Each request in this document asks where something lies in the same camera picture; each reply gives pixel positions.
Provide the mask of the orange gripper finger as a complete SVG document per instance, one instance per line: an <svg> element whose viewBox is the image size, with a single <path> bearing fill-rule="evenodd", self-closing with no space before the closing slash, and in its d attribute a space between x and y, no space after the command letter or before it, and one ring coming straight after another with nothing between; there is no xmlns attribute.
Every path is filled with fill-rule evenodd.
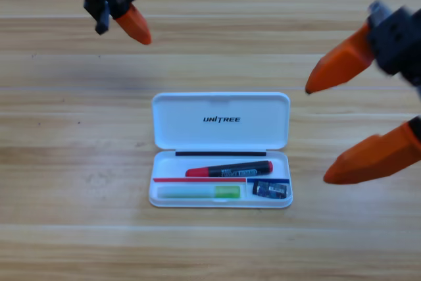
<svg viewBox="0 0 421 281"><path fill-rule="evenodd" d="M343 152L326 171L329 184L358 184L391 176L420 161L420 117L384 135L373 135Z"/></svg>

